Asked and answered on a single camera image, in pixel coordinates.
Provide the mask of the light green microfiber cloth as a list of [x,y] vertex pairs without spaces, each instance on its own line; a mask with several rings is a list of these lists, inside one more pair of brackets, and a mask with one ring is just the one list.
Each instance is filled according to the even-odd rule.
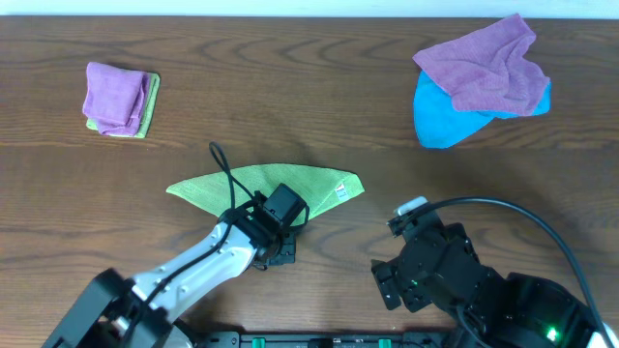
[[[237,167],[231,173],[249,192],[258,190],[266,196],[279,184],[289,186],[308,204],[309,218],[316,218],[365,191],[358,175],[326,167],[269,163]],[[222,172],[184,180],[166,191],[216,217],[229,209],[232,202],[241,205],[250,200],[241,188],[236,188],[235,197],[231,198],[227,176]]]

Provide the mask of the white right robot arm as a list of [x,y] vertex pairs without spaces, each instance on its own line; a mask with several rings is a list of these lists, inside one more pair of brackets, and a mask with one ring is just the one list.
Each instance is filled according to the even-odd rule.
[[371,263],[390,310],[435,305],[462,338],[485,347],[588,347],[599,331],[589,306],[562,285],[483,265],[459,223],[412,223],[402,235],[397,257]]

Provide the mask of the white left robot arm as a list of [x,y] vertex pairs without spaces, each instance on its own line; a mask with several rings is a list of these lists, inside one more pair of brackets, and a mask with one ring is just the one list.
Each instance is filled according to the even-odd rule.
[[226,211],[198,244],[155,269],[95,276],[45,341],[47,347],[191,347],[177,319],[246,269],[290,263],[284,244],[306,208],[242,205]]

